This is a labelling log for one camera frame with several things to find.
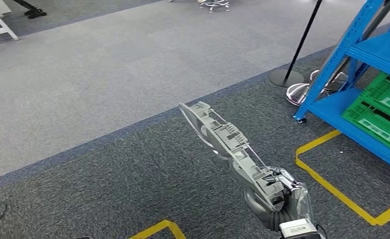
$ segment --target round metal base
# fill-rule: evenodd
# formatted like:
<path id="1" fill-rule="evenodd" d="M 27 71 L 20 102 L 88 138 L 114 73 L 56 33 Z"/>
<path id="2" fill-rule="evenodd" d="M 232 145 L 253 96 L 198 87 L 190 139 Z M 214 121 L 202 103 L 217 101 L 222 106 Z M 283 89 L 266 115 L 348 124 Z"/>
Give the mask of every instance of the round metal base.
<path id="1" fill-rule="evenodd" d="M 309 82 L 312 82 L 315 79 L 316 74 L 318 74 L 318 72 L 319 70 L 316 70 L 311 73 L 311 75 L 309 76 Z M 346 74 L 340 72 L 334 79 L 334 81 L 331 84 L 327 85 L 324 89 L 328 92 L 337 92 L 347 81 L 347 78 L 348 76 Z"/>
<path id="2" fill-rule="evenodd" d="M 286 99 L 295 106 L 302 105 L 303 101 L 305 100 L 305 97 L 301 97 L 303 93 L 306 90 L 309 90 L 309 83 L 300 83 L 300 84 L 294 84 L 290 86 L 286 90 Z M 321 92 L 321 94 L 318 96 L 318 99 L 322 99 L 324 97 L 329 96 L 329 93 L 326 91 Z"/>
<path id="3" fill-rule="evenodd" d="M 268 78 L 270 79 L 271 83 L 277 86 L 281 87 L 289 87 L 294 84 L 299 84 L 304 82 L 303 76 L 296 72 L 292 71 L 290 72 L 290 75 L 287 79 L 287 81 L 284 82 L 285 76 L 286 76 L 287 70 L 276 70 L 270 73 Z"/>

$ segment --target chair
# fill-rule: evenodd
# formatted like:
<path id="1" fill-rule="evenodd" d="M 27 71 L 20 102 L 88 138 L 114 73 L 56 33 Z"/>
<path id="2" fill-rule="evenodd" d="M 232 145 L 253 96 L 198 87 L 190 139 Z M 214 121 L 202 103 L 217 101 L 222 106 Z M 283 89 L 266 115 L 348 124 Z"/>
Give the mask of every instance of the chair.
<path id="1" fill-rule="evenodd" d="M 213 13 L 213 9 L 215 7 L 223 6 L 226 8 L 226 11 L 230 11 L 229 9 L 229 0 L 197 0 L 201 6 L 199 8 L 209 7 L 209 13 Z"/>

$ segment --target wheel caster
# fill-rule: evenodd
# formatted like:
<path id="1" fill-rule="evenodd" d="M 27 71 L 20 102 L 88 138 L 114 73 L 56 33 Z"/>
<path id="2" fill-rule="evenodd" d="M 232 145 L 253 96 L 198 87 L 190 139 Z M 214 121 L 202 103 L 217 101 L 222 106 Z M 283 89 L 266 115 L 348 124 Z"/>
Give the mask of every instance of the wheel caster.
<path id="1" fill-rule="evenodd" d="M 306 123 L 306 119 L 297 120 L 298 123 Z"/>

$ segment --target robotic hand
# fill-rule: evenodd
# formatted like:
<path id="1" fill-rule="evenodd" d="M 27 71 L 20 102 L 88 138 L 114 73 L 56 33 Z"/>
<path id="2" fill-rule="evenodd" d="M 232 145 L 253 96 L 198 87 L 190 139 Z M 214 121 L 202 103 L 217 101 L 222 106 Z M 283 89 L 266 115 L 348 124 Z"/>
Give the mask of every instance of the robotic hand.
<path id="1" fill-rule="evenodd" d="M 304 184 L 283 168 L 265 165 L 238 128 L 208 104 L 179 104 L 179 108 L 201 140 L 242 184 L 245 202 L 266 228 L 281 232 L 284 239 L 325 239 L 312 223 Z"/>

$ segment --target black chair leg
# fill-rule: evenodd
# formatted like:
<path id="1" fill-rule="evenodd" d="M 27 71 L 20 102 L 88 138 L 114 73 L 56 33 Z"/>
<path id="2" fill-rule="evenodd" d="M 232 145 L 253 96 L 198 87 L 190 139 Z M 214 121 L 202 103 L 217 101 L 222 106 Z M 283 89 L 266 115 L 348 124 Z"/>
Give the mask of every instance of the black chair leg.
<path id="1" fill-rule="evenodd" d="M 29 19 L 34 19 L 39 16 L 47 15 L 47 13 L 45 13 L 42 9 L 36 8 L 24 0 L 13 0 L 13 1 L 23 6 L 24 8 L 28 9 L 28 11 L 24 13 L 24 15 L 28 16 Z"/>

